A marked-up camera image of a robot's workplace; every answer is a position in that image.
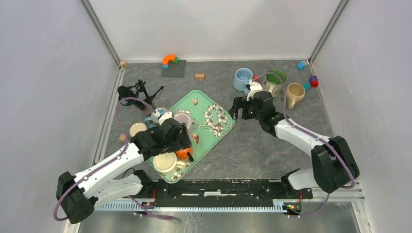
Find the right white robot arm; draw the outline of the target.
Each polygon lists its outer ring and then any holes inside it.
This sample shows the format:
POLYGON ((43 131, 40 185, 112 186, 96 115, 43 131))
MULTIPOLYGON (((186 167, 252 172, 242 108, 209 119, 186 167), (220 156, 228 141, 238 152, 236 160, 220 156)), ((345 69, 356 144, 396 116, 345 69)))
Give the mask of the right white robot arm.
POLYGON ((293 144, 311 158, 311 168, 294 170, 284 176, 286 182, 280 186, 283 196, 293 198, 304 188, 320 188, 330 194, 339 188, 355 186, 360 171, 347 141, 341 136, 316 134, 295 123, 275 109, 268 92, 235 97, 229 114, 233 119, 257 120, 265 132, 293 144))

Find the mauve mug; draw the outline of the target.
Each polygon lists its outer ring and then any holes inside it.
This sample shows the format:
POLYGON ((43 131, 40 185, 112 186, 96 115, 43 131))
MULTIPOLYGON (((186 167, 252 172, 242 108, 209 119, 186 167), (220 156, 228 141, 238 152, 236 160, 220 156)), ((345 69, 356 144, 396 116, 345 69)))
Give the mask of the mauve mug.
POLYGON ((173 117, 176 121, 178 121, 179 123, 184 123, 186 125, 186 128, 188 130, 191 129, 192 127, 192 120, 191 117, 188 114, 185 113, 177 113, 174 115, 173 117))

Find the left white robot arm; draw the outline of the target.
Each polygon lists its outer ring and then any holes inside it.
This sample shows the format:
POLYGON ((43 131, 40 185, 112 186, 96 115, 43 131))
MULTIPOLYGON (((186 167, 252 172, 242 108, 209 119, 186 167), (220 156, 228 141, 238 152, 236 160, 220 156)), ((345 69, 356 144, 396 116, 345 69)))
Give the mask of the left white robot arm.
POLYGON ((55 209, 61 207, 66 214, 62 220, 76 224, 89 217, 95 208, 113 200, 135 195, 146 198, 152 194, 154 183, 145 171, 137 170, 119 180, 116 177, 152 157, 191 146, 186 125, 173 118, 166 119, 160 126, 136 133, 100 163, 75 175, 68 171, 61 174, 55 209))

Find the light blue ribbed mug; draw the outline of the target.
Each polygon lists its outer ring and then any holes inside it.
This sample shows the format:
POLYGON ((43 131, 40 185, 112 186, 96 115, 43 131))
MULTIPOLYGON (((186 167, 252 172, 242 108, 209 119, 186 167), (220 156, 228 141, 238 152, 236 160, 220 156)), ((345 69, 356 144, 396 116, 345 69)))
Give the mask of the light blue ribbed mug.
POLYGON ((247 89, 246 85, 249 83, 249 81, 253 78, 253 73, 250 69, 242 67, 239 68, 235 72, 234 80, 233 80, 233 87, 237 91, 244 92, 245 94, 249 93, 249 90, 247 89))

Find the floral cream mug green inside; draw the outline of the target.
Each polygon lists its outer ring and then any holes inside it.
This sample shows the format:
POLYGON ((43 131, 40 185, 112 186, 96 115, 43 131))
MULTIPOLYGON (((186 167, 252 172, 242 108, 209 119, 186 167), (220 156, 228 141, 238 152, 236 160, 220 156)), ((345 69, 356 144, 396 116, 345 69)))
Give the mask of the floral cream mug green inside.
POLYGON ((282 83, 285 82, 286 75, 278 69, 271 69, 268 72, 271 72, 271 74, 266 74, 262 88, 264 91, 269 92, 272 97, 276 97, 282 90, 282 83))

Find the orange mug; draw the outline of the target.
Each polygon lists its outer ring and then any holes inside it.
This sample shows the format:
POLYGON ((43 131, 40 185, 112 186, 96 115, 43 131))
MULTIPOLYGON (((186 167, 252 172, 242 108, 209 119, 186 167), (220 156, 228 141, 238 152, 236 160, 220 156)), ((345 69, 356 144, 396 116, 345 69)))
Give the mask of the orange mug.
POLYGON ((190 162, 194 162, 193 147, 176 151, 175 155, 179 160, 189 160, 190 162))

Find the tan ceramic mug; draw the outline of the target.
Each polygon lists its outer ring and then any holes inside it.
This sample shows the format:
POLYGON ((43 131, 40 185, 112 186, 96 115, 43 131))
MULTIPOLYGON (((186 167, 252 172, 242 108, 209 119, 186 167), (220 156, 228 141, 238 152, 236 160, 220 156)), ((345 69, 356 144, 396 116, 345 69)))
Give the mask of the tan ceramic mug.
POLYGON ((284 108, 294 108, 305 97, 306 91, 301 84, 291 83, 284 90, 284 108))

